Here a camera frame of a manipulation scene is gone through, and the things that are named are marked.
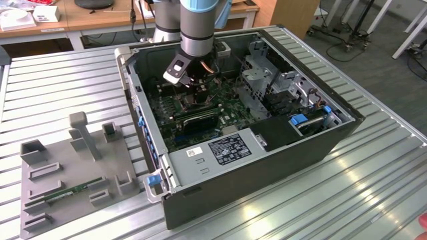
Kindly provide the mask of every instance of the table leg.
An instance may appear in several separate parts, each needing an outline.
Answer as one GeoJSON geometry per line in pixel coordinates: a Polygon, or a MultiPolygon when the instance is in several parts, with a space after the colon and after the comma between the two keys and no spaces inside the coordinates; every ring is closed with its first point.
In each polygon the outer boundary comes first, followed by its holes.
{"type": "Polygon", "coordinates": [[[419,14],[416,15],[414,21],[411,22],[411,24],[407,26],[407,29],[404,30],[404,32],[408,34],[415,26],[415,24],[419,22],[420,18],[423,17],[424,13],[427,11],[427,4],[424,6],[424,8],[420,10],[419,14]]]}
{"type": "Polygon", "coordinates": [[[392,3],[394,0],[387,0],[387,2],[384,3],[384,6],[382,7],[378,15],[376,15],[376,18],[371,24],[371,26],[368,27],[368,30],[367,30],[367,34],[371,34],[375,30],[375,28],[378,27],[386,13],[387,13],[387,10],[388,10],[388,7],[390,7],[390,4],[392,3]]]}
{"type": "Polygon", "coordinates": [[[248,11],[246,13],[246,18],[244,18],[244,22],[243,22],[243,29],[250,29],[254,27],[255,14],[256,14],[256,11],[248,11]]]}
{"type": "Polygon", "coordinates": [[[69,32],[67,32],[67,36],[69,38],[73,50],[76,50],[76,51],[84,50],[85,47],[81,42],[81,32],[80,31],[69,31],[69,32]]]}
{"type": "Polygon", "coordinates": [[[408,45],[411,44],[411,42],[414,41],[415,37],[418,36],[418,34],[420,33],[420,31],[423,30],[424,26],[427,24],[427,16],[424,16],[423,20],[420,21],[420,23],[418,24],[414,32],[410,34],[410,36],[407,37],[407,39],[404,40],[403,44],[400,45],[398,51],[395,51],[392,58],[398,59],[399,56],[402,55],[402,53],[404,52],[404,50],[407,49],[408,45]]]}
{"type": "Polygon", "coordinates": [[[342,19],[342,23],[343,23],[343,24],[346,24],[346,23],[348,22],[348,19],[350,19],[350,17],[351,17],[352,14],[354,14],[354,11],[355,11],[355,9],[356,9],[358,4],[359,4],[359,0],[352,0],[351,6],[350,6],[350,8],[348,8],[348,10],[347,10],[347,12],[346,12],[346,16],[344,16],[344,18],[342,19]]]}
{"type": "Polygon", "coordinates": [[[334,16],[335,16],[336,10],[339,9],[340,4],[342,4],[342,0],[335,0],[334,6],[331,8],[331,11],[327,14],[327,18],[326,18],[326,21],[324,21],[326,27],[328,27],[330,24],[331,24],[331,21],[334,19],[334,16]]]}

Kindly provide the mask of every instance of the gray plastic block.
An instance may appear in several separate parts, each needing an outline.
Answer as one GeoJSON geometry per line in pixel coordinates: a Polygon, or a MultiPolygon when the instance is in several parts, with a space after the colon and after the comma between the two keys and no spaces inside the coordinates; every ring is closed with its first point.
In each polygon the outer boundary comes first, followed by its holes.
{"type": "Polygon", "coordinates": [[[51,224],[52,224],[51,216],[44,212],[44,213],[39,214],[37,216],[35,216],[28,221],[25,221],[23,223],[21,228],[27,232],[32,232],[32,231],[39,230],[40,228],[43,228],[45,226],[49,226],[51,224]]]}
{"type": "Polygon", "coordinates": [[[31,205],[24,205],[24,212],[28,213],[28,214],[33,214],[36,212],[40,212],[43,209],[48,208],[49,207],[49,204],[47,203],[47,201],[40,201],[35,204],[31,204],[31,205]]]}
{"type": "Polygon", "coordinates": [[[81,134],[80,134],[80,131],[79,131],[77,129],[73,128],[73,129],[68,130],[68,133],[69,133],[71,138],[72,138],[73,140],[81,138],[81,134]]]}
{"type": "MultiPolygon", "coordinates": [[[[41,151],[41,155],[47,161],[39,162],[33,165],[28,165],[24,161],[21,162],[21,239],[29,239],[45,233],[69,221],[81,218],[87,214],[94,213],[122,200],[135,196],[140,192],[128,147],[123,138],[123,130],[119,125],[115,126],[115,130],[119,140],[110,143],[106,142],[104,132],[102,130],[91,133],[91,138],[94,139],[96,148],[103,155],[103,158],[99,161],[94,161],[94,156],[88,147],[80,151],[75,151],[71,144],[72,137],[69,137],[69,139],[45,145],[45,150],[41,151]],[[28,179],[31,171],[55,163],[61,165],[61,171],[40,177],[33,181],[28,179]],[[127,176],[127,172],[130,172],[131,178],[134,179],[135,187],[132,191],[127,191],[126,182],[120,182],[120,184],[124,184],[122,192],[127,192],[127,194],[122,194],[120,189],[116,186],[116,175],[122,180],[128,179],[130,177],[127,176]],[[71,190],[76,190],[76,186],[91,182],[98,178],[99,180],[96,182],[85,185],[88,188],[87,190],[69,194],[71,190]],[[59,180],[63,182],[63,188],[57,189],[55,192],[47,191],[57,184],[59,180]],[[96,202],[95,200],[94,205],[89,201],[89,195],[106,189],[108,189],[110,201],[102,203],[102,201],[96,202]],[[32,199],[29,198],[29,191],[33,194],[37,194],[32,196],[32,199]],[[35,203],[36,201],[40,201],[43,197],[47,197],[59,191],[61,191],[63,194],[59,195],[59,197],[47,199],[47,204],[43,202],[35,203]],[[24,230],[24,223],[31,221],[35,216],[41,213],[49,215],[48,220],[51,220],[51,224],[28,232],[24,230]]],[[[71,131],[69,135],[73,135],[79,139],[80,135],[76,134],[76,131],[71,131]]]]}
{"type": "Polygon", "coordinates": [[[116,125],[114,122],[108,122],[102,125],[102,132],[104,134],[104,138],[106,138],[107,143],[111,143],[111,142],[119,140],[122,137],[119,134],[116,134],[118,131],[116,131],[116,125]]]}
{"type": "Polygon", "coordinates": [[[31,200],[37,199],[39,197],[43,197],[45,195],[49,195],[51,193],[57,192],[59,190],[61,190],[64,188],[64,183],[61,180],[57,180],[56,186],[51,187],[48,190],[39,192],[39,193],[33,193],[33,191],[28,191],[28,198],[31,200]]]}
{"type": "Polygon", "coordinates": [[[52,163],[49,165],[45,165],[43,167],[36,168],[35,170],[31,170],[28,172],[28,179],[36,180],[39,178],[43,178],[53,173],[57,173],[63,170],[63,167],[59,162],[52,163]]]}
{"type": "Polygon", "coordinates": [[[108,189],[99,191],[88,196],[89,202],[94,206],[103,205],[108,201],[112,200],[112,196],[110,194],[108,189]]]}
{"type": "Polygon", "coordinates": [[[45,146],[41,144],[41,142],[37,139],[24,142],[20,144],[20,151],[19,151],[20,158],[24,160],[24,162],[28,165],[43,162],[47,160],[47,158],[41,154],[41,151],[44,151],[45,149],[47,149],[45,146]]]}
{"type": "Polygon", "coordinates": [[[88,129],[87,129],[88,117],[87,117],[85,112],[80,111],[80,112],[69,114],[68,119],[69,119],[69,126],[73,129],[77,129],[80,132],[80,135],[83,137],[83,140],[85,142],[88,150],[94,156],[94,159],[100,160],[103,158],[103,156],[102,156],[99,149],[96,148],[95,141],[94,141],[91,134],[88,132],[88,129]]]}
{"type": "Polygon", "coordinates": [[[130,171],[127,171],[126,173],[127,173],[127,179],[124,181],[119,180],[118,175],[115,176],[115,184],[118,186],[120,195],[126,195],[131,193],[136,187],[130,171]]]}
{"type": "Polygon", "coordinates": [[[102,180],[92,182],[91,184],[87,185],[87,188],[94,191],[102,187],[104,187],[106,185],[108,185],[108,179],[103,176],[102,180]]]}
{"type": "Polygon", "coordinates": [[[83,149],[87,149],[88,148],[88,145],[85,143],[85,140],[83,139],[83,137],[75,139],[75,140],[71,140],[69,141],[71,143],[71,146],[73,148],[73,150],[76,152],[81,151],[83,149]]]}

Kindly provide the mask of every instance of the wooden cabinet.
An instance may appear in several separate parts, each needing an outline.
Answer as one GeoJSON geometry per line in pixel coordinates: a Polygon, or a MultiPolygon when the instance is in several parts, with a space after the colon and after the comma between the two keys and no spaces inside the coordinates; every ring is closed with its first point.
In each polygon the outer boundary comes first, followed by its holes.
{"type": "Polygon", "coordinates": [[[254,27],[282,24],[300,39],[314,20],[320,0],[252,0],[259,6],[254,27]]]}

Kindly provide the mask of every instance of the white box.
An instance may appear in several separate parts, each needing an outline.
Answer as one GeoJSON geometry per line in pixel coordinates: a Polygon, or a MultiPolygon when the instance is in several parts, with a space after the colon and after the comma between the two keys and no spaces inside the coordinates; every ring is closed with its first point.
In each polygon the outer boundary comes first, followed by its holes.
{"type": "Polygon", "coordinates": [[[37,23],[52,23],[60,21],[60,10],[57,6],[36,6],[32,13],[37,23]]]}
{"type": "Polygon", "coordinates": [[[27,16],[24,16],[20,19],[13,19],[12,17],[5,17],[4,14],[8,11],[5,11],[1,14],[0,17],[0,28],[1,31],[12,31],[16,29],[25,29],[25,28],[32,28],[36,26],[35,20],[33,20],[33,16],[31,13],[27,13],[27,16]]]}

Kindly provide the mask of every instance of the wooden desk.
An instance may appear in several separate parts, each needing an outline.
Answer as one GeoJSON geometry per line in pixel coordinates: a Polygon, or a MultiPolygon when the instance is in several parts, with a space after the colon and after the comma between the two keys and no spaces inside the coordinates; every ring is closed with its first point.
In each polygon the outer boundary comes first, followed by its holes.
{"type": "MultiPolygon", "coordinates": [[[[68,38],[73,49],[83,50],[83,36],[130,31],[132,28],[130,20],[131,1],[128,0],[115,0],[112,8],[96,10],[92,14],[89,14],[91,10],[75,5],[75,0],[59,0],[56,5],[61,13],[60,22],[37,23],[36,27],[0,32],[0,45],[68,38]],[[56,31],[41,32],[47,29],[56,29],[56,31]]],[[[258,6],[248,6],[243,2],[236,3],[231,7],[228,19],[244,19],[243,28],[251,28],[259,9],[258,6]]],[[[135,11],[136,23],[134,29],[140,30],[144,28],[144,24],[136,6],[135,11]]],[[[156,27],[152,17],[146,18],[146,23],[147,28],[156,27]]]]}
{"type": "Polygon", "coordinates": [[[57,6],[60,12],[59,22],[36,22],[35,27],[12,31],[0,30],[0,45],[67,38],[67,31],[69,29],[65,2],[60,0],[55,6],[57,6]]]}
{"type": "MultiPolygon", "coordinates": [[[[68,16],[68,38],[75,50],[83,50],[84,45],[80,37],[92,34],[115,33],[131,30],[130,9],[131,2],[128,0],[116,0],[114,8],[98,10],[89,14],[89,11],[77,7],[73,0],[65,1],[65,9],[68,16]]],[[[228,19],[244,19],[243,28],[254,26],[255,14],[260,8],[248,6],[240,2],[232,5],[228,19]]],[[[144,23],[140,11],[136,9],[135,30],[144,29],[144,23]]],[[[147,28],[155,28],[155,19],[146,18],[147,28]]]]}

